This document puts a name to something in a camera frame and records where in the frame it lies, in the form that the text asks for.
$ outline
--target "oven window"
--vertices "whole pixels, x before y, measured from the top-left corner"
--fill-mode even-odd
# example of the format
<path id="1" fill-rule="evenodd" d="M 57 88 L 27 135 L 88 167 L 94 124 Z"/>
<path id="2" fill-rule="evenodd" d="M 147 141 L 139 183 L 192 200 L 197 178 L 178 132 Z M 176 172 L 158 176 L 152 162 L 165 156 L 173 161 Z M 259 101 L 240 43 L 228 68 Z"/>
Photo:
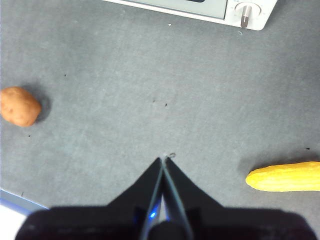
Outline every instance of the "oven window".
<path id="1" fill-rule="evenodd" d="M 181 12 L 224 19 L 227 0 L 130 0 Z"/>

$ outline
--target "potato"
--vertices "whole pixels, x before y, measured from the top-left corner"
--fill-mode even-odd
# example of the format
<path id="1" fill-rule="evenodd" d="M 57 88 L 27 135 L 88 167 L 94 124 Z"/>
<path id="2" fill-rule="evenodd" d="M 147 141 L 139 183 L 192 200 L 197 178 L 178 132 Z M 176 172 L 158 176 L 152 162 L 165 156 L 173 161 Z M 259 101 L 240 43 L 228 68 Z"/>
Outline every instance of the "potato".
<path id="1" fill-rule="evenodd" d="M 1 90 L 1 115 L 8 122 L 28 127 L 40 112 L 40 103 L 23 88 L 12 86 Z"/>

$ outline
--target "gray table surface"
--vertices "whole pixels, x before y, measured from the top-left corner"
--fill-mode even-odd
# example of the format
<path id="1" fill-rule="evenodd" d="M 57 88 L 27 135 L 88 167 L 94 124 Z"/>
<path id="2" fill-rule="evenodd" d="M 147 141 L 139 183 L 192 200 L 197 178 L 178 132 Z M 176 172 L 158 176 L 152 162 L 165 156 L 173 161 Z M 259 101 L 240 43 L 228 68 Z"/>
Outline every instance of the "gray table surface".
<path id="1" fill-rule="evenodd" d="M 2 0 L 1 88 L 25 87 L 43 111 L 28 128 L 1 121 L 1 188 L 104 205 L 175 153 L 224 206 L 296 212 L 320 236 L 320 192 L 245 183 L 252 168 L 319 159 L 319 9 L 279 0 L 253 31 L 100 0 Z"/>

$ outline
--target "oven knob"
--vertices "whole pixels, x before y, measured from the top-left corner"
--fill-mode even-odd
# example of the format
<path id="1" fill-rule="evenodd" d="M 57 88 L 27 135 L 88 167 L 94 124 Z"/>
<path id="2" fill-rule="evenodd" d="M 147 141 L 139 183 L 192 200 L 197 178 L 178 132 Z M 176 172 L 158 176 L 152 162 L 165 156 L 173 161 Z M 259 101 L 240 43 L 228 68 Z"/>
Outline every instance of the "oven knob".
<path id="1" fill-rule="evenodd" d="M 235 11 L 241 13 L 241 27 L 246 28 L 249 20 L 260 15 L 260 7 L 252 2 L 241 2 L 235 6 Z"/>

